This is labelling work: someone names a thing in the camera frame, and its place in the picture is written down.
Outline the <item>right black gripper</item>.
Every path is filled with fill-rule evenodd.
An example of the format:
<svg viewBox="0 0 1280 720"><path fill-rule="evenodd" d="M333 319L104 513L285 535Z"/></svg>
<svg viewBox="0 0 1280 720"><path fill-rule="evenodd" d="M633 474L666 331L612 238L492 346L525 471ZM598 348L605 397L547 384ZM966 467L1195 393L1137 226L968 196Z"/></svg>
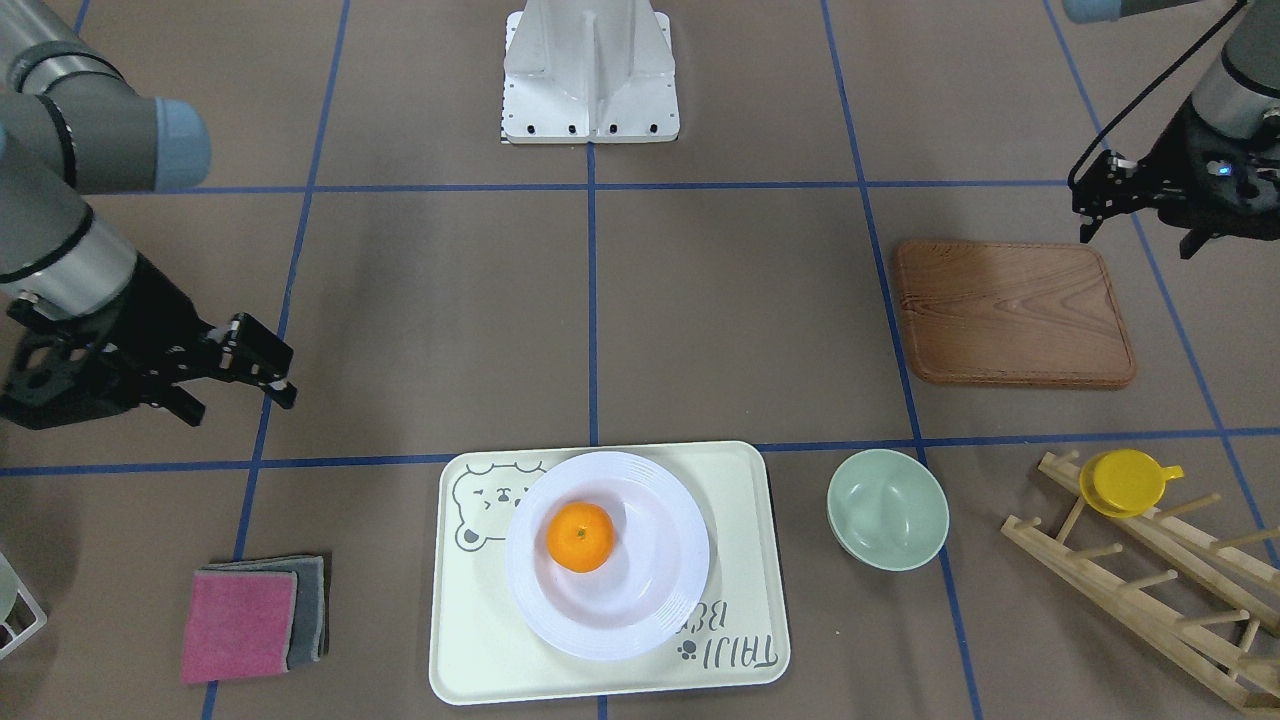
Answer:
<svg viewBox="0 0 1280 720"><path fill-rule="evenodd" d="M148 405L188 427L206 406L179 387L214 377L261 389L288 410L293 348L248 313L227 325L202 320L193 302L147 258L123 291L88 315L54 320L35 295L10 302L24 329L3 380L3 418L32 430L91 421Z"/></svg>

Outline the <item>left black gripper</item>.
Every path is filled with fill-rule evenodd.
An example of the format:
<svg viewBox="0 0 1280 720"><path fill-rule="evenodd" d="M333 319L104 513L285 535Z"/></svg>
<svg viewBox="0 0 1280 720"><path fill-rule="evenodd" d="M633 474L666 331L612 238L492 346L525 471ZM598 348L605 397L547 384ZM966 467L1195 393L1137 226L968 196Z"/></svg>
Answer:
<svg viewBox="0 0 1280 720"><path fill-rule="evenodd" d="M1185 101L1142 161L1102 151L1070 190L1080 243L1107 219L1144 208L1188 231L1178 246L1181 260L1219 240L1276 241L1277 108L1263 111L1252 136L1233 138Z"/></svg>

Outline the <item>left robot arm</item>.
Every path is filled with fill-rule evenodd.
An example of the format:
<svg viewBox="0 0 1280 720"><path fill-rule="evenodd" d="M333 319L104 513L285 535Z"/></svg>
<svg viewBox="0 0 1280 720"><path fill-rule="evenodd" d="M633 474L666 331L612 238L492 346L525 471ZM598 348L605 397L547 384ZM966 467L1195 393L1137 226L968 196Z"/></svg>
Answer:
<svg viewBox="0 0 1280 720"><path fill-rule="evenodd" d="M1108 218L1147 208L1184 229L1183 259L1222 237L1277 240L1279 6L1236 1L1204 37L1226 26L1231 36L1144 158L1092 142L1070 169L1083 243Z"/></svg>

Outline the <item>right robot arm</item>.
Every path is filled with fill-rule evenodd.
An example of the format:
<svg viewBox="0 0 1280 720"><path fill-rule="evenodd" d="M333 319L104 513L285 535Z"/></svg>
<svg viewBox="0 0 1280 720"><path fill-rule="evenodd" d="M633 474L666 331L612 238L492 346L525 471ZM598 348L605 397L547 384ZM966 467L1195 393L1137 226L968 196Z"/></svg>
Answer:
<svg viewBox="0 0 1280 720"><path fill-rule="evenodd" d="M1 287L24 328L3 416L41 430L148 405L197 427L205 406L184 383L204 378L293 407L292 348L246 313L205 322L88 202L201 184L211 167L204 118L137 94L41 1L5 1L1 20Z"/></svg>

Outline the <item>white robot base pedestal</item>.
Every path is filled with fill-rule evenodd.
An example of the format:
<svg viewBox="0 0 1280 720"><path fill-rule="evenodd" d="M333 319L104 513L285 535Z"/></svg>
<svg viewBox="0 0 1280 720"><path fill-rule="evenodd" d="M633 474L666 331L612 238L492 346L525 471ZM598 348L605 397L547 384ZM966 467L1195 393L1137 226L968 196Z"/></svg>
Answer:
<svg viewBox="0 0 1280 720"><path fill-rule="evenodd" d="M507 143L680 136L671 20L649 1L529 1L506 18L503 69Z"/></svg>

